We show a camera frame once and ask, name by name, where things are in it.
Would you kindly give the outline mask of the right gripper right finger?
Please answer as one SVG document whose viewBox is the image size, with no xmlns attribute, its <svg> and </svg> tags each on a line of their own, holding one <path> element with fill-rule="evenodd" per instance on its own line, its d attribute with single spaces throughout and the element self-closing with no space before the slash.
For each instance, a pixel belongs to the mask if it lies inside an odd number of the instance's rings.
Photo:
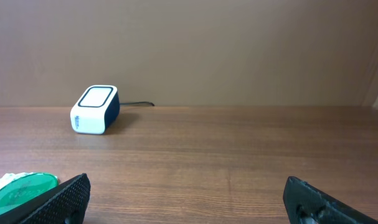
<svg viewBox="0 0 378 224">
<path fill-rule="evenodd" d="M 295 177 L 287 178 L 283 202 L 290 223 L 378 224 L 378 221 Z"/>
</svg>

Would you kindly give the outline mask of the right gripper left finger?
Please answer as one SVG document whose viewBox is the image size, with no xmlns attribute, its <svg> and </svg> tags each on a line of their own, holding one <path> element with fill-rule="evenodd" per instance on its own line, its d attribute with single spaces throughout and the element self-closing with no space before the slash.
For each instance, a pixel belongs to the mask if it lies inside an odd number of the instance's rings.
<svg viewBox="0 0 378 224">
<path fill-rule="evenodd" d="M 0 224 L 82 224 L 90 200 L 86 173 L 0 215 Z"/>
</svg>

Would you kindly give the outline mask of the white barcode scanner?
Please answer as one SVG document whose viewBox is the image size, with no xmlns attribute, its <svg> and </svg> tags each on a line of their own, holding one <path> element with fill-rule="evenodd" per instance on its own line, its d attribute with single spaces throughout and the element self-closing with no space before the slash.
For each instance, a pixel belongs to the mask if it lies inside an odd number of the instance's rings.
<svg viewBox="0 0 378 224">
<path fill-rule="evenodd" d="M 72 129 L 79 134 L 103 134 L 117 119 L 120 100 L 117 87 L 88 87 L 70 111 Z"/>
</svg>

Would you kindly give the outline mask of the mint green tissue pack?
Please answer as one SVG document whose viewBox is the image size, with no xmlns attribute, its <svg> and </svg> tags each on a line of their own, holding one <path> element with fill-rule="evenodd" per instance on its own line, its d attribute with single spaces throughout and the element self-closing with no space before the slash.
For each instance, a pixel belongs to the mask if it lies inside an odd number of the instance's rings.
<svg viewBox="0 0 378 224">
<path fill-rule="evenodd" d="M 0 178 L 0 180 L 2 181 L 3 187 L 5 187 L 7 184 L 10 184 L 12 181 L 20 179 L 20 178 L 25 177 L 25 176 L 30 175 L 30 174 L 33 174 L 33 172 L 30 172 L 30 173 L 28 173 L 28 172 L 21 172 L 21 173 L 18 173 L 18 174 L 7 173 L 7 174 L 4 174 Z"/>
</svg>

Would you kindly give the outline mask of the green lid plastic jar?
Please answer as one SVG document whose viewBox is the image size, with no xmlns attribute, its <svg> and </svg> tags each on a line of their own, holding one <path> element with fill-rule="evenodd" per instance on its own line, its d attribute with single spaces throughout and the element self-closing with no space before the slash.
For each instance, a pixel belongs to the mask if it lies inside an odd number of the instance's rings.
<svg viewBox="0 0 378 224">
<path fill-rule="evenodd" d="M 58 186 L 56 175 L 33 172 L 12 181 L 0 190 L 0 215 L 26 203 L 40 194 Z"/>
</svg>

